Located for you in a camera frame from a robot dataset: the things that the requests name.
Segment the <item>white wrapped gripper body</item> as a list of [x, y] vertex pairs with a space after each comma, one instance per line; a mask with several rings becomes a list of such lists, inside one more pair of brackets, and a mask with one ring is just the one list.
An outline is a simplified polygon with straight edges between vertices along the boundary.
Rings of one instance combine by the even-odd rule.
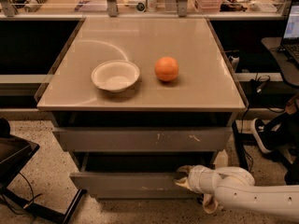
[[188, 175], [189, 186], [195, 193], [213, 194], [222, 181], [221, 176], [203, 165], [194, 166]]

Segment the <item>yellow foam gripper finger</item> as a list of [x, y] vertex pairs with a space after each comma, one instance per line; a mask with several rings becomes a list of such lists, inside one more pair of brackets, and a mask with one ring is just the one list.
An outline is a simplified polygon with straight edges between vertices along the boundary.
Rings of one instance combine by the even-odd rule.
[[175, 179], [174, 182], [177, 186], [180, 186], [184, 189], [191, 189], [187, 177], [182, 177], [180, 179]]
[[183, 173], [183, 174], [188, 174], [192, 168], [193, 168], [193, 165], [183, 165], [177, 169], [177, 172]]

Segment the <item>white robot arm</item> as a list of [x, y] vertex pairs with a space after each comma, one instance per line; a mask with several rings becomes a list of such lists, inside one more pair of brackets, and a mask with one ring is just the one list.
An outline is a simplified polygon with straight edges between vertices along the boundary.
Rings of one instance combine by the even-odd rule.
[[299, 221], [298, 185], [259, 187], [252, 174], [240, 167], [212, 170], [203, 165], [184, 165], [177, 172], [184, 176], [175, 183], [203, 194], [203, 208], [209, 214], [221, 206]]

